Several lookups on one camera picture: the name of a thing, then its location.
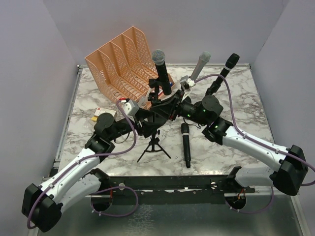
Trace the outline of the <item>black microphone stand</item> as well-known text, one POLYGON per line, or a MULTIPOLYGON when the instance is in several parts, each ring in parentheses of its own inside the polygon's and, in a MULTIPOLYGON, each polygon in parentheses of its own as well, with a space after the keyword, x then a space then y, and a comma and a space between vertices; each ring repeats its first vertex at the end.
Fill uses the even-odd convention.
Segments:
POLYGON ((159 93, 160 93, 160 86, 161 82, 158 79, 149 79, 148 83, 150 89, 148 90, 147 99, 151 103, 151 106, 156 106, 161 103, 161 100, 159 99, 159 93))

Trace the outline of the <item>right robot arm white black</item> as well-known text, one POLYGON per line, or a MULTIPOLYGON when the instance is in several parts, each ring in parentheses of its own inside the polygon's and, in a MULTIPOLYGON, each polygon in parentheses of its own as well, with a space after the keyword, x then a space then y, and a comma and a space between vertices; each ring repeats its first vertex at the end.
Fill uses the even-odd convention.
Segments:
POLYGON ((262 162, 261 167, 237 167, 232 171, 233 179, 241 187, 271 186, 284 194, 297 195, 308 172, 300 147, 279 146, 240 130, 220 117, 223 107, 213 95, 192 104, 184 98, 183 91, 177 90, 165 100, 151 98, 150 102, 150 110, 157 115, 168 120, 183 117, 205 126, 202 133, 209 141, 237 149, 262 162))

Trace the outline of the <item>black microphone silver grille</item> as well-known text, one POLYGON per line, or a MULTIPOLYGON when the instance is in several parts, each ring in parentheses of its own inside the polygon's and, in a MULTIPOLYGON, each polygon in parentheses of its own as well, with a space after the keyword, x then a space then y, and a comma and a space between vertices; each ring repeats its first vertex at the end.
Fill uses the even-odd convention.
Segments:
POLYGON ((156 79, 159 86, 161 86, 163 93, 165 95, 170 95, 171 85, 167 73, 167 68, 165 65, 165 54, 162 50, 155 50, 152 52, 152 61, 154 62, 158 74, 156 79))

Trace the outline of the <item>small black tripod stand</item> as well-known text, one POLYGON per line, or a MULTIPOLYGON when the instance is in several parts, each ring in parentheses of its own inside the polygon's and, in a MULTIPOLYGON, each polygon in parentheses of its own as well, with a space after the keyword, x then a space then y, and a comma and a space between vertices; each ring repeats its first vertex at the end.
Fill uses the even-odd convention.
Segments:
POLYGON ((154 116, 154 126, 155 126, 155 133, 151 135, 150 141, 147 145, 147 147, 142 152, 141 156, 138 158, 137 163, 142 159, 145 153, 157 153, 157 152, 163 152, 169 159, 171 159, 171 156, 165 151, 165 149, 159 144, 159 137, 157 135, 160 134, 159 128, 165 124, 164 119, 159 119, 156 116, 154 116))

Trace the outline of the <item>black microphone grey band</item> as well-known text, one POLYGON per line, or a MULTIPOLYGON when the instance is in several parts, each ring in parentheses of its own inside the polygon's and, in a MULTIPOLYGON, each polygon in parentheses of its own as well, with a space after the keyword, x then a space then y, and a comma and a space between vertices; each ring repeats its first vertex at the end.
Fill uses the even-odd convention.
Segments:
MULTIPOLYGON (((227 77, 229 72, 235 67, 235 65, 238 63, 240 56, 236 53, 233 53, 226 61, 224 68, 222 69, 220 75, 224 78, 227 77)), ((213 95, 216 93, 219 88, 221 87, 221 84, 223 82, 223 79, 218 76, 215 81, 212 82, 211 86, 206 90, 205 95, 213 95)))

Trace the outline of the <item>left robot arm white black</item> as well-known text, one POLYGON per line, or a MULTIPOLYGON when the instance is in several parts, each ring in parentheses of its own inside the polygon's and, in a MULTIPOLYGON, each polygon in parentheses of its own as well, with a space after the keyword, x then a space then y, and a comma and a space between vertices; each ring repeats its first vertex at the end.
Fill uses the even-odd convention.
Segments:
POLYGON ((124 118, 115 121, 110 113, 101 114, 94 126, 94 133, 80 153, 61 171, 40 185, 29 185, 24 193, 22 214, 27 217, 27 228, 39 228, 42 232, 52 229, 67 207, 85 196, 97 192, 100 179, 92 169, 108 156, 123 155, 136 145, 137 136, 148 137, 153 131, 154 113, 148 110, 120 107, 124 118), (133 133, 132 145, 114 152, 113 141, 133 133))

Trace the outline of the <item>black microphone white band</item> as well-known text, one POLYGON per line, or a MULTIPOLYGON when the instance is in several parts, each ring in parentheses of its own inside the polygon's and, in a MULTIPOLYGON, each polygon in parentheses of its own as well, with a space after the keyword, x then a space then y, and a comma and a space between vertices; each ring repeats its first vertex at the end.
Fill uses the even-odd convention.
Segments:
POLYGON ((181 134, 183 139, 183 152, 184 161, 187 168, 190 168, 191 153, 190 153, 190 141, 189 141, 189 126, 186 123, 181 124, 181 134))

